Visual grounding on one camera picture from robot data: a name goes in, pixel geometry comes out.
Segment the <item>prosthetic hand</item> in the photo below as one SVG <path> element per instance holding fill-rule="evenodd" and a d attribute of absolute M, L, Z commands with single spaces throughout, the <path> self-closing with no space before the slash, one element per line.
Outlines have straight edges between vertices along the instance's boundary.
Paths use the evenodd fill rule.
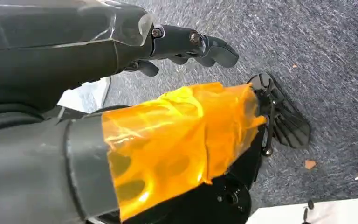
<path fill-rule="evenodd" d="M 223 40 L 153 20 L 140 7 L 111 0 L 1 0 L 0 104 L 44 112 L 84 82 L 123 70 L 154 76 L 155 59 L 236 64 L 238 54 Z"/>

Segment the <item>bolt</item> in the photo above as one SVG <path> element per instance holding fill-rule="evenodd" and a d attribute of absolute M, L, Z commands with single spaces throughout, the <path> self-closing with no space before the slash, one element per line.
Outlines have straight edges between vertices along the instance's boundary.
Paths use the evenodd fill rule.
<path fill-rule="evenodd" d="M 270 157 L 273 152 L 274 152 L 274 151 L 273 151 L 271 148 L 269 148 L 269 149 L 267 149 L 267 150 L 264 149 L 264 150 L 262 151 L 262 154 L 263 154 L 264 157 Z"/>
<path fill-rule="evenodd" d="M 154 38 L 159 38 L 159 37 L 162 37 L 162 36 L 163 36 L 163 32 L 161 31 L 161 29 L 155 28 L 155 29 L 151 30 L 151 35 L 152 35 Z"/>
<path fill-rule="evenodd" d="M 199 44 L 200 43 L 200 35 L 197 31 L 192 30 L 190 31 L 190 42 L 193 44 Z"/>

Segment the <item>white surface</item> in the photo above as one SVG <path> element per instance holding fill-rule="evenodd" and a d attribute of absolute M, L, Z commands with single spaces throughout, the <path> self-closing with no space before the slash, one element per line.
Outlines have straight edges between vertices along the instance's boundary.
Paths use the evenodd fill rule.
<path fill-rule="evenodd" d="M 76 89 L 66 90 L 58 101 L 58 105 L 92 113 L 103 107 L 109 86 L 110 77 L 101 78 L 93 83 L 83 83 Z"/>
<path fill-rule="evenodd" d="M 307 204 L 258 209 L 246 224 L 301 224 Z M 319 202 L 309 210 L 311 224 L 358 224 L 358 199 Z"/>

